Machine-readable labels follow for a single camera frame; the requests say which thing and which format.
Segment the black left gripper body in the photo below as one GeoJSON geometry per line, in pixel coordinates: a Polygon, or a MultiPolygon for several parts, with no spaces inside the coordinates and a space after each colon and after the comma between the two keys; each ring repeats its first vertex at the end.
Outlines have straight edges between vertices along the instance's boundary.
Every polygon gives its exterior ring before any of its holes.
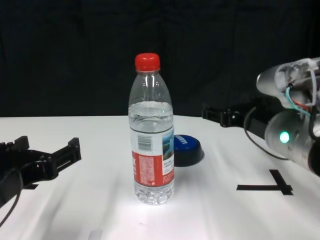
{"type": "Polygon", "coordinates": [[[31,184],[57,177],[57,166],[50,159],[50,154],[36,150],[18,150],[13,147],[12,142],[0,144],[1,206],[31,184]]]}

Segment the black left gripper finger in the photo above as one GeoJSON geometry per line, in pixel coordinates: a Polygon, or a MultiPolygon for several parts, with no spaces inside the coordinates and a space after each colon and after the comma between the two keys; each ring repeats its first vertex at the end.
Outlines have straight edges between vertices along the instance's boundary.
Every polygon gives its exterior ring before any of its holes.
{"type": "Polygon", "coordinates": [[[29,148],[30,148],[29,139],[26,135],[23,135],[14,141],[13,149],[15,151],[25,151],[25,150],[28,150],[29,148]]]}
{"type": "Polygon", "coordinates": [[[68,142],[67,146],[51,154],[49,161],[51,165],[50,179],[55,179],[59,172],[81,159],[80,141],[78,137],[74,137],[68,142]]]}

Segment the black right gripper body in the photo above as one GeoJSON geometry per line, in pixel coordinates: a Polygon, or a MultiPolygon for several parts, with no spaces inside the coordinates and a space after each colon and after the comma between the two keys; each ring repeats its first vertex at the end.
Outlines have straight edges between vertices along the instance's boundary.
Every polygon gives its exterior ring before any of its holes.
{"type": "Polygon", "coordinates": [[[247,131],[264,137],[269,121],[284,111],[277,98],[253,97],[249,102],[233,104],[221,111],[221,126],[224,128],[246,127],[247,131]]]}

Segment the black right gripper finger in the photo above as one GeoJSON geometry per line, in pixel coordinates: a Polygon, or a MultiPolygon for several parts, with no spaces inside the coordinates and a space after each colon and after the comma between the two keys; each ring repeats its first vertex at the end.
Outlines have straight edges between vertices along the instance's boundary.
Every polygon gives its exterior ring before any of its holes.
{"type": "Polygon", "coordinates": [[[219,123],[221,127],[223,124],[223,110],[220,108],[211,107],[210,105],[204,103],[201,110],[202,118],[215,123],[219,123]]]}

